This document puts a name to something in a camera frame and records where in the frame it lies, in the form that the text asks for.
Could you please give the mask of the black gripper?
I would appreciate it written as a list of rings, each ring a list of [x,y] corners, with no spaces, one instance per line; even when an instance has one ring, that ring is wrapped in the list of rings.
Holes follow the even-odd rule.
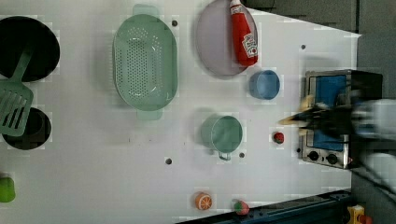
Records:
[[[355,132],[352,124],[352,108],[347,106],[314,105],[292,116],[291,120],[303,122],[301,130],[321,131],[333,138]]]

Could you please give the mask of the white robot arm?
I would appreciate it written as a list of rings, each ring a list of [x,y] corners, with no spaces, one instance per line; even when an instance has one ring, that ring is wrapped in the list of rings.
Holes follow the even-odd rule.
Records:
[[[381,99],[336,107],[323,103],[309,107],[310,102],[311,96],[305,97],[297,114],[278,123],[297,125],[299,135],[318,131],[337,140],[347,135],[360,141],[395,141],[394,100]]]

